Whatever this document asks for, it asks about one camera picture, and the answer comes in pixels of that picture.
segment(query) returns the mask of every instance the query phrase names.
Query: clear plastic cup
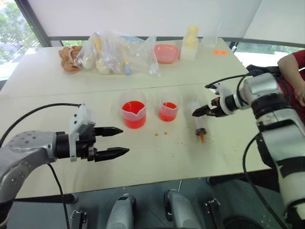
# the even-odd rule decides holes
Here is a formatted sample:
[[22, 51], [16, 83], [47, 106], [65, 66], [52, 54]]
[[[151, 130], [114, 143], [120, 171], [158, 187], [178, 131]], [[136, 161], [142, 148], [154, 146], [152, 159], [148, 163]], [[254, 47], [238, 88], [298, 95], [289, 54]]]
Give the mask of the clear plastic cup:
[[201, 40], [201, 44], [204, 47], [208, 47], [208, 48], [214, 48], [215, 45], [217, 44], [217, 37], [218, 37], [218, 32], [219, 32], [219, 28], [220, 28], [220, 21], [219, 20], [215, 20], [215, 21], [211, 21], [209, 22], [209, 26], [207, 26], [207, 28], [205, 28], [203, 31], [203, 38]]
[[142, 92], [130, 90], [120, 95], [120, 108], [125, 124], [132, 129], [143, 126], [146, 122], [146, 97]]
[[161, 97], [159, 117], [161, 120], [170, 122], [177, 116], [182, 98], [177, 93], [164, 93]]

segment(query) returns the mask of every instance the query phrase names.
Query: red sleeve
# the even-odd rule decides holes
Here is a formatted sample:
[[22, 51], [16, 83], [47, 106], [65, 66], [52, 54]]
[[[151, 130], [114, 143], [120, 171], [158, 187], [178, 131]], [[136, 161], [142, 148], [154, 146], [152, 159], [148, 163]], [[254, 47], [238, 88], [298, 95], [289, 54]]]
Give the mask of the red sleeve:
[[299, 69], [304, 68], [305, 67], [305, 49], [298, 51], [298, 52], [294, 52], [292, 55], [295, 56], [295, 59], [296, 59], [297, 63], [299, 64]]

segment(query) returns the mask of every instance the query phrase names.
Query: human hand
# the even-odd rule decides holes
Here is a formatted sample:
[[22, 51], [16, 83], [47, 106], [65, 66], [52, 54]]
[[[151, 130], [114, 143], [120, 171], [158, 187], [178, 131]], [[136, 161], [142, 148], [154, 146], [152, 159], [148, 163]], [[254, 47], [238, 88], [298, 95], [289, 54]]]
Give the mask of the human hand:
[[305, 81], [295, 88], [295, 98], [301, 106], [305, 106]]

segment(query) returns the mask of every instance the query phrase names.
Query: clear plastic bag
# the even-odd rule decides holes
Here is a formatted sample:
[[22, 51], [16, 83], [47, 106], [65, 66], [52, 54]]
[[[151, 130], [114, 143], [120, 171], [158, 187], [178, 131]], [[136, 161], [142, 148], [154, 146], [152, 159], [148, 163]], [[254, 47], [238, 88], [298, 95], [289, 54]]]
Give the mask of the clear plastic bag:
[[156, 37], [147, 40], [118, 32], [95, 32], [75, 59], [80, 69], [96, 69], [100, 74], [145, 72], [160, 76], [154, 54]]

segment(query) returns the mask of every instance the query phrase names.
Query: pink bowl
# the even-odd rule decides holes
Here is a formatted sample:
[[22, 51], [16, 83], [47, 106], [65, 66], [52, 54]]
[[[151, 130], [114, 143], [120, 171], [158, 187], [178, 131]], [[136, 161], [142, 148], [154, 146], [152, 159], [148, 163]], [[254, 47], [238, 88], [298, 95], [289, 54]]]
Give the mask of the pink bowl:
[[170, 44], [157, 44], [154, 53], [158, 63], [173, 63], [179, 57], [178, 47]]

